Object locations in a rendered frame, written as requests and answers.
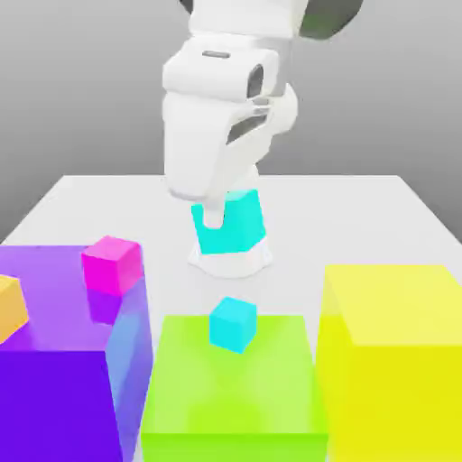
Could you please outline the small cyan cube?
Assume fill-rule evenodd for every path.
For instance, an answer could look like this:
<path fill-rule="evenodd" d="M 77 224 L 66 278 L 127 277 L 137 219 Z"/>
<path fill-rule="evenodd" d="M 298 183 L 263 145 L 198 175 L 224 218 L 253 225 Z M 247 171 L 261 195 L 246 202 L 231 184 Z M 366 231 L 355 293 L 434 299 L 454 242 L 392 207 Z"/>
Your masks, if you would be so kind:
<path fill-rule="evenodd" d="M 209 343 L 243 354 L 257 330 L 255 304 L 225 297 L 208 317 Z"/>
<path fill-rule="evenodd" d="M 190 209 L 202 254 L 247 252 L 266 236 L 257 189 L 227 193 L 220 228 L 204 225 L 201 204 L 193 204 Z"/>

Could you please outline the small magenta cube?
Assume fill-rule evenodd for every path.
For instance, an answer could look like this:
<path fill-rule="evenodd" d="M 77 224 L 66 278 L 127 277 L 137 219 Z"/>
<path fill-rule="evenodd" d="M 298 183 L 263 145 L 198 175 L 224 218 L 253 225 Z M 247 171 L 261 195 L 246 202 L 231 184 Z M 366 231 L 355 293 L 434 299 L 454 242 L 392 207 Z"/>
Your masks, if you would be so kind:
<path fill-rule="evenodd" d="M 141 246 L 135 241 L 104 236 L 81 253 L 86 287 L 123 296 L 143 277 Z"/>

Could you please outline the small orange cube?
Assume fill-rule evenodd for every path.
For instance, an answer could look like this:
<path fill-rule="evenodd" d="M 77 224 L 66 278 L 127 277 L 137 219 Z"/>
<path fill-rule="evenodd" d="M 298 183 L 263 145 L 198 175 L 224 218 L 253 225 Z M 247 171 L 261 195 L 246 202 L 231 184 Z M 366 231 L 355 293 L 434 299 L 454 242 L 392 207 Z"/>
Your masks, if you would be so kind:
<path fill-rule="evenodd" d="M 22 328 L 28 320 L 20 281 L 0 274 L 0 344 Z"/>

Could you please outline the large green box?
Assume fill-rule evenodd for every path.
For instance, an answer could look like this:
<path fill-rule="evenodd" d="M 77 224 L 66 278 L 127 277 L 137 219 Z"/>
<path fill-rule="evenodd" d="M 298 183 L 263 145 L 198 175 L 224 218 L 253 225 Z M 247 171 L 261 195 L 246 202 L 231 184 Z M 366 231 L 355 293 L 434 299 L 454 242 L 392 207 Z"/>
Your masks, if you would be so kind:
<path fill-rule="evenodd" d="M 210 345 L 206 316 L 165 317 L 141 446 L 143 462 L 326 462 L 303 317 L 259 317 L 242 354 Z"/>

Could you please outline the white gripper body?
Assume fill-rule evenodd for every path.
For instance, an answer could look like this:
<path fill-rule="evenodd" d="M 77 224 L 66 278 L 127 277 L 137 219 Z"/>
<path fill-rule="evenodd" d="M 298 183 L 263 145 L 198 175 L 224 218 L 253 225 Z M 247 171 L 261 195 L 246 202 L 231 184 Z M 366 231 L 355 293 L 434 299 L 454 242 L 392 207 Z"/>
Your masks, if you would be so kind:
<path fill-rule="evenodd" d="M 162 102 L 164 174 L 171 194 L 211 202 L 246 189 L 271 144 L 268 97 L 236 103 L 169 91 Z"/>

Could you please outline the large yellow box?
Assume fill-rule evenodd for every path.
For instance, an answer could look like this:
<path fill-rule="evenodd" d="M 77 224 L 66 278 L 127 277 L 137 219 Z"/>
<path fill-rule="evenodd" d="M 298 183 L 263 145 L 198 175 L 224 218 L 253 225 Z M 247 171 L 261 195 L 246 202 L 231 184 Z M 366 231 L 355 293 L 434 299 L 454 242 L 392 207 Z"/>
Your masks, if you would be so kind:
<path fill-rule="evenodd" d="M 329 462 L 462 462 L 462 285 L 446 267 L 328 265 L 316 368 Z"/>

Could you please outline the large purple box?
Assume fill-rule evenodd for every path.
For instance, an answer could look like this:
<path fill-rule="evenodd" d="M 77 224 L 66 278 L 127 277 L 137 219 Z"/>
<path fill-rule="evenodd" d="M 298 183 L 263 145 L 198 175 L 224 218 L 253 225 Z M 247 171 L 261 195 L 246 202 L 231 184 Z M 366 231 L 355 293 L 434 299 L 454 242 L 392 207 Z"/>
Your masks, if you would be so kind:
<path fill-rule="evenodd" d="M 89 290 L 78 246 L 0 246 L 28 323 L 0 344 L 0 462 L 133 462 L 153 364 L 144 281 Z"/>

